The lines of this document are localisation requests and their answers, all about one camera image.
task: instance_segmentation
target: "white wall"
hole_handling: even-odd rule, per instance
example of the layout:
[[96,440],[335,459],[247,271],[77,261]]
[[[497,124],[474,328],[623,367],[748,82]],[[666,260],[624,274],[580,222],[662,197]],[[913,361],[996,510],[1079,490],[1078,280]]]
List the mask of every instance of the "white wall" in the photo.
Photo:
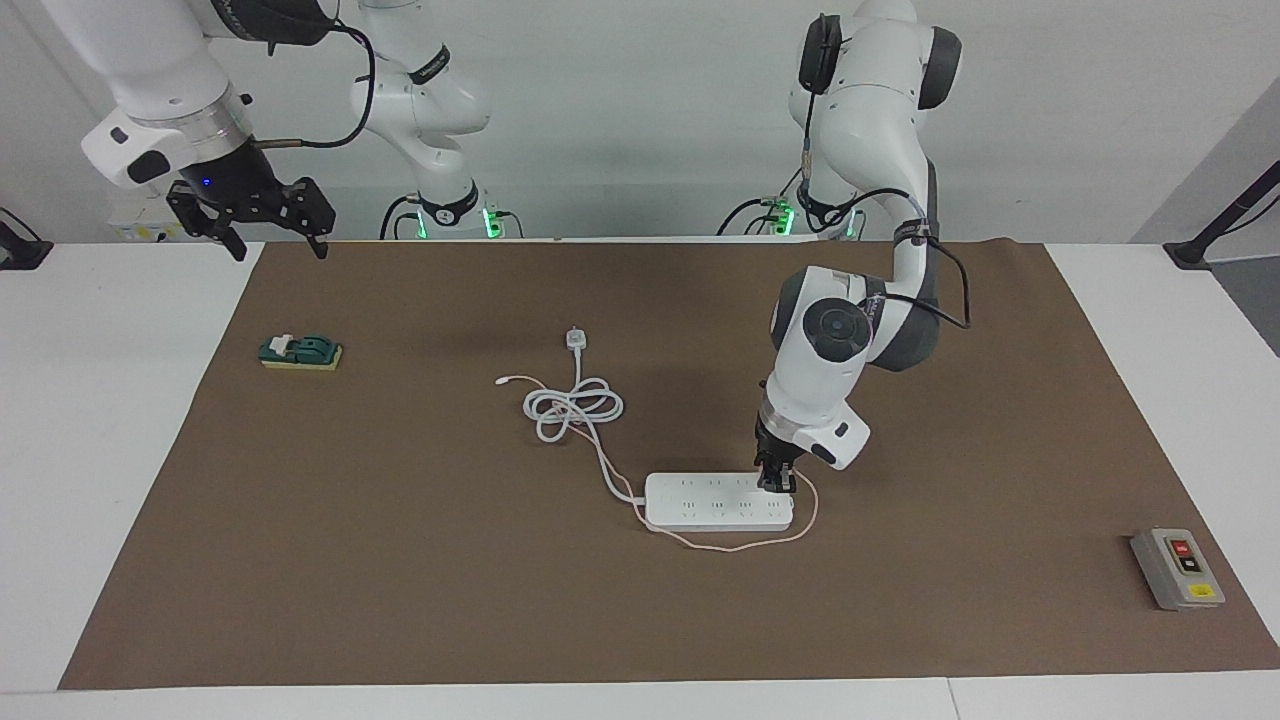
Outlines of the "white wall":
[[[46,240],[108,240],[108,183],[79,151],[97,111],[46,54],[27,17],[0,0],[0,205]],[[109,95],[101,92],[105,105]]]
[[[37,0],[0,0],[0,8],[6,3],[74,86],[91,101],[101,97]],[[346,5],[343,17],[358,26],[355,4]],[[818,10],[855,5],[435,3],[454,61],[495,100],[490,127],[462,140],[476,176],[531,234],[563,236],[709,233],[739,199],[776,191],[799,155],[786,113],[795,46]],[[950,238],[1130,240],[1275,79],[1280,58],[1275,0],[916,5],[922,19],[965,42],[963,76],[924,137]],[[349,128],[347,92],[362,60],[347,38],[280,47],[274,59],[250,44],[214,47],[238,87],[257,97],[261,137],[328,138]],[[8,76],[10,50],[0,53]],[[27,61],[47,63],[23,60],[20,73]],[[6,100],[18,82],[31,81],[6,78]],[[14,145],[74,150],[81,131],[47,123],[50,102],[6,111],[6,168]],[[408,170],[372,136],[339,150],[278,150],[273,161],[282,179],[320,181],[339,211],[337,237],[372,234],[387,201],[411,190]],[[60,172],[77,187],[106,191],[87,163]],[[0,186],[0,199],[9,192]],[[22,200],[56,223],[47,200]],[[83,220],[63,225],[68,237],[102,237]]]
[[[1181,242],[1196,237],[1272,163],[1280,161],[1280,79],[1240,118],[1169,200],[1138,231],[1133,242]],[[1240,222],[1271,201],[1274,190]],[[1206,255],[1231,260],[1280,255],[1280,208],[1249,227],[1219,238]]]

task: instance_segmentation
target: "pink cable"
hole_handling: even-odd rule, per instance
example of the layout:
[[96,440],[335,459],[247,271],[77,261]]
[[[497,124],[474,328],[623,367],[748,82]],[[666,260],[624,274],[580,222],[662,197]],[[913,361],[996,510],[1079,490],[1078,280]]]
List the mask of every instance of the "pink cable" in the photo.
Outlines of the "pink cable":
[[[527,382],[531,382],[531,383],[536,384],[538,387],[540,387],[543,389],[549,389],[545,384],[543,384],[541,380],[539,380],[538,378],[529,377],[529,375],[507,375],[506,378],[502,378],[500,382],[506,382],[506,380],[527,380]],[[572,411],[576,410],[575,407],[568,406],[568,404],[566,404],[566,402],[561,402],[561,401],[553,401],[553,402],[557,402],[559,405],[564,405],[566,410],[570,411],[570,413],[572,413]],[[795,473],[796,477],[799,477],[801,480],[804,480],[805,484],[809,486],[809,491],[813,492],[813,514],[809,515],[809,523],[805,524],[805,527],[804,527],[803,530],[800,530],[799,533],[796,533],[796,534],[794,534],[791,537],[786,537],[786,538],[773,538],[773,539],[767,539],[767,541],[749,542],[749,543],[739,544],[739,546],[733,546],[733,547],[722,547],[722,546],[718,546],[718,544],[699,544],[699,543],[695,543],[695,542],[692,542],[692,541],[690,541],[690,539],[687,539],[687,538],[685,538],[682,536],[678,536],[678,534],[676,534],[676,533],[673,533],[671,530],[666,530],[666,529],[659,528],[659,527],[657,527],[654,524],[650,524],[649,520],[646,520],[645,516],[640,514],[640,506],[635,502],[636,501],[636,495],[635,495],[635,491],[631,489],[631,480],[628,480],[626,475],[623,475],[622,473],[620,473],[618,469],[613,466],[613,461],[609,460],[608,454],[604,452],[604,447],[602,447],[600,443],[596,442],[596,439],[594,437],[591,437],[589,433],[582,432],[577,427],[568,425],[568,429],[571,429],[575,433],[582,436],[584,438],[586,438],[588,442],[590,442],[591,445],[594,445],[596,452],[599,452],[600,457],[604,460],[604,465],[609,469],[609,473],[612,473],[613,477],[616,477],[620,480],[622,480],[622,487],[626,488],[627,497],[631,498],[631,503],[630,503],[631,505],[631,511],[635,512],[636,520],[640,520],[641,525],[644,525],[645,528],[648,528],[649,530],[653,530],[655,533],[660,533],[660,534],[676,538],[677,541],[680,541],[681,543],[684,543],[686,547],[690,547],[692,550],[708,550],[708,551],[712,551],[712,552],[740,552],[740,551],[744,551],[744,550],[751,550],[753,547],[764,547],[767,544],[781,544],[781,543],[785,543],[785,542],[792,542],[792,541],[797,541],[797,539],[805,537],[809,533],[809,530],[813,529],[814,523],[818,521],[818,487],[815,484],[813,484],[813,480],[810,480],[809,478],[806,478],[804,475],[804,473],[801,473],[800,470],[792,469],[791,471]]]

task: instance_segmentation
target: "switch box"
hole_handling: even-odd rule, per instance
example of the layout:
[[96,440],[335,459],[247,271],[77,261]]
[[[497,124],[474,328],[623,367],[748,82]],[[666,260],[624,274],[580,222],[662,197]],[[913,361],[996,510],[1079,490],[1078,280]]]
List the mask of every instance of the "switch box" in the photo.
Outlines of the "switch box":
[[1225,602],[1190,530],[1152,528],[1129,538],[1129,547],[1160,607],[1194,610]]
[[673,533],[782,532],[790,495],[756,487],[759,473],[654,473],[644,482],[649,524]]

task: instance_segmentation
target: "cable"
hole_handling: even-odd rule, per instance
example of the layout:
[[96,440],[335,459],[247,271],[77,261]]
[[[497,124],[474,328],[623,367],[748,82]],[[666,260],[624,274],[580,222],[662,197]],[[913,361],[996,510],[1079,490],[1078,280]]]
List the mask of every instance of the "cable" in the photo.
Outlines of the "cable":
[[733,222],[733,218],[736,218],[739,213],[741,213],[742,210],[746,210],[751,205],[765,205],[765,202],[763,200],[760,200],[759,197],[755,197],[753,200],[748,200],[746,202],[742,202],[737,208],[733,208],[733,211],[730,213],[727,218],[724,218],[724,222],[721,223],[721,227],[719,227],[719,229],[716,231],[716,234],[718,234],[718,236],[719,234],[724,234],[724,228],[727,228],[728,224],[731,222]]
[[389,208],[387,208],[387,214],[383,215],[383,224],[378,229],[378,240],[387,240],[387,228],[392,224],[392,215],[396,214],[396,209],[404,202],[412,202],[417,200],[416,195],[402,195],[397,197]]
[[538,386],[525,396],[522,409],[525,416],[535,423],[538,439],[554,443],[564,438],[573,424],[586,425],[590,433],[589,439],[595,445],[596,460],[600,462],[600,474],[604,484],[613,493],[613,497],[630,505],[644,505],[644,498],[637,498],[632,493],[622,495],[622,491],[613,484],[609,475],[608,462],[604,450],[600,447],[600,436],[596,432],[596,423],[612,423],[622,416],[625,405],[622,397],[609,388],[609,383],[602,378],[582,378],[582,350],[586,347],[586,333],[573,328],[566,336],[566,343],[573,352],[573,387],[568,391],[550,389],[541,380],[529,375],[508,375],[498,378],[494,384],[507,384],[511,380],[527,380]]
[[764,232],[764,228],[769,227],[769,220],[776,220],[776,219],[777,218],[774,218],[773,215],[760,215],[759,218],[751,220],[750,223],[746,223],[746,231],[744,231],[742,234],[751,234],[751,225],[754,225],[755,223],[760,223],[759,229],[755,231],[755,234],[760,234],[762,232]]
[[520,215],[512,213],[511,210],[499,210],[499,218],[516,218],[516,227],[520,228],[520,237],[525,237],[525,223],[520,222]]
[[858,234],[854,236],[854,242],[861,242],[863,232],[867,229],[867,213],[859,213],[859,215],[861,215],[863,223],[858,225]]
[[960,284],[964,288],[964,320],[961,322],[955,319],[943,309],[938,307],[937,305],[925,302],[919,297],[911,297],[910,295],[899,295],[896,292],[887,292],[883,295],[883,297],[887,300],[899,300],[901,302],[910,302],[911,305],[915,305],[922,310],[927,310],[928,313],[951,323],[952,325],[963,331],[968,331],[969,328],[973,327],[973,318],[969,315],[969,272],[965,270],[964,263],[961,263],[960,259],[955,256],[955,254],[952,254],[950,250],[943,247],[941,242],[938,242],[938,238],[931,237],[928,238],[928,243],[929,247],[950,258],[951,261],[955,263],[956,268],[960,270]]
[[14,215],[13,210],[9,210],[8,208],[0,206],[0,213],[4,213],[5,215],[9,215],[10,218],[13,218],[13,220],[15,223],[18,223],[19,225],[22,225],[22,229],[27,231],[31,234],[31,237],[35,238],[36,242],[45,242],[45,238],[40,237],[40,233],[37,233],[36,231],[31,229],[31,225],[28,225],[26,220],[23,220],[18,215]]
[[782,190],[778,191],[778,197],[786,197],[787,191],[791,190],[791,186],[796,182],[796,178],[800,177],[800,173],[803,170],[804,168],[796,168],[795,174],[791,176],[791,179],[787,181],[787,184],[782,186]]
[[1280,195],[1276,195],[1274,199],[1271,199],[1271,202],[1268,202],[1267,206],[1263,208],[1261,213],[1258,213],[1257,215],[1253,215],[1248,220],[1244,220],[1243,223],[1235,225],[1231,229],[1222,231],[1222,234],[1220,234],[1217,237],[1228,236],[1228,234],[1231,234],[1233,232],[1236,232],[1236,231],[1243,231],[1244,228],[1247,228],[1247,227],[1252,225],[1253,223],[1261,220],[1262,215],[1266,215],[1268,211],[1271,211],[1272,208],[1276,206],[1276,202],[1280,202]]
[[392,224],[392,237],[399,240],[399,223],[401,220],[416,220],[417,213],[404,213],[403,215],[397,215],[396,222]]
[[[293,18],[292,15],[285,15],[284,13],[276,12],[276,14],[289,17],[294,22],[307,23],[307,20],[302,20],[301,18]],[[300,137],[280,138],[280,140],[260,140],[253,143],[256,147],[261,147],[264,150],[273,150],[276,147],[319,147],[319,149],[342,147],[343,145],[348,145],[351,141],[356,140],[356,137],[365,131],[365,126],[369,124],[369,115],[370,113],[374,111],[374,88],[378,85],[376,82],[378,59],[374,54],[374,44],[369,40],[369,36],[343,23],[342,20],[338,19],[333,20],[332,29],[334,32],[342,32],[351,36],[351,38],[355,40],[357,45],[365,49],[365,53],[369,56],[369,74],[356,78],[356,82],[362,82],[362,81],[369,82],[369,90],[365,94],[365,109],[360,114],[360,120],[356,123],[356,127],[349,133],[347,133],[347,137],[343,137],[340,140],[315,141],[315,140],[302,140]]]
[[818,95],[814,92],[809,94],[809,111],[804,114],[804,149],[809,150],[809,128],[813,126],[813,104],[818,100]]
[[812,199],[809,197],[809,188],[806,183],[804,182],[800,183],[800,191],[796,192],[796,200],[800,202],[800,208],[804,209],[805,222],[809,223],[809,229],[813,232],[822,232],[845,222],[845,218],[849,217],[850,210],[852,210],[855,205],[859,205],[861,202],[865,202],[867,200],[870,200],[872,197],[878,197],[881,195],[897,195],[899,197],[905,197],[915,209],[915,213],[920,217],[922,220],[927,220],[929,217],[928,213],[924,211],[924,208],[920,206],[919,200],[911,196],[910,192],[899,190],[896,187],[882,187],[879,190],[873,190],[870,192],[864,192],[861,195],[858,195],[851,200],[849,200],[847,202],[836,205],[832,210],[827,211],[826,218],[819,218],[822,227],[815,228],[813,225],[813,217],[812,217],[813,206],[810,205]]
[[[609,492],[613,493],[614,497],[631,506],[631,511],[635,512],[636,520],[639,520],[641,525],[652,532],[675,538],[685,547],[712,552],[741,552],[753,547],[797,541],[809,534],[814,523],[818,521],[818,487],[814,486],[813,480],[805,477],[804,473],[796,469],[792,469],[791,471],[804,480],[805,484],[809,486],[809,491],[813,492],[813,514],[809,515],[809,521],[805,527],[794,536],[755,541],[732,547],[722,547],[716,544],[699,544],[671,530],[649,523],[649,520],[640,512],[640,506],[644,505],[644,498],[636,496],[635,489],[631,487],[631,480],[620,473],[613,465],[613,461],[609,460],[609,456],[604,452],[604,446],[600,442],[600,434],[595,429],[595,423],[609,423],[622,415],[622,397],[613,392],[609,388],[609,383],[602,378],[582,378],[582,350],[586,347],[586,333],[573,328],[566,336],[566,343],[570,350],[573,351],[573,388],[568,392],[550,389],[541,380],[530,375],[504,375],[494,380],[494,384],[502,386],[509,383],[511,380],[524,380],[538,386],[538,389],[530,391],[529,395],[525,396],[522,405],[525,416],[536,423],[538,438],[543,442],[553,443],[563,438],[567,432],[573,432],[586,438],[586,441],[595,447],[595,457],[600,464],[600,474],[604,478],[604,484],[609,488]],[[582,430],[581,425],[585,425],[586,430]],[[548,434],[544,430],[544,428],[548,427],[557,427],[557,429]],[[622,487],[626,489],[625,493],[618,491],[617,486],[613,483],[613,478],[622,480]]]

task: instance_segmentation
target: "gray switch box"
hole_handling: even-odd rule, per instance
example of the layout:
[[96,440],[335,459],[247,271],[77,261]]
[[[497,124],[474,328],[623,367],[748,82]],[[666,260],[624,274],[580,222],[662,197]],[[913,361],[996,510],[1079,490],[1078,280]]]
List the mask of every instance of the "gray switch box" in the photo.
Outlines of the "gray switch box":
[[1194,610],[1225,601],[1190,530],[1152,528],[1129,538],[1129,546],[1160,607]]

